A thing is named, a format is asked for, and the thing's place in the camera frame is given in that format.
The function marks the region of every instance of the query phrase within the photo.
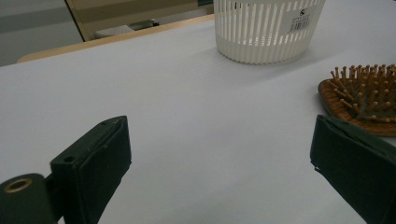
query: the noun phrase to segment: wooden hairbrush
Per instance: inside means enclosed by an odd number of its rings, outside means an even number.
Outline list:
[[[396,136],[396,66],[350,66],[318,85],[328,113],[382,136]]]

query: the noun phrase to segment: white plastic basket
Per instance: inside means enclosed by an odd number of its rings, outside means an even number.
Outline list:
[[[325,0],[214,0],[219,52],[241,63],[279,63],[309,45]]]

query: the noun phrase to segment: white table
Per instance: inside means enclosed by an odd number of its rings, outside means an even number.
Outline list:
[[[395,9],[329,0],[287,63],[223,57],[206,21],[1,67],[0,181],[48,175],[96,123],[126,115],[133,164],[101,223],[364,223],[310,164],[317,85],[335,66],[395,63]]]

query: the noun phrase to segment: hairbrush bristles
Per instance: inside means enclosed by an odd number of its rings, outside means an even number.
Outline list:
[[[318,91],[332,116],[373,134],[396,136],[395,64],[335,67],[331,74]]]

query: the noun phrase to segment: wall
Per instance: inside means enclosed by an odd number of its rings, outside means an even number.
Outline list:
[[[0,66],[82,42],[63,0],[0,0]]]

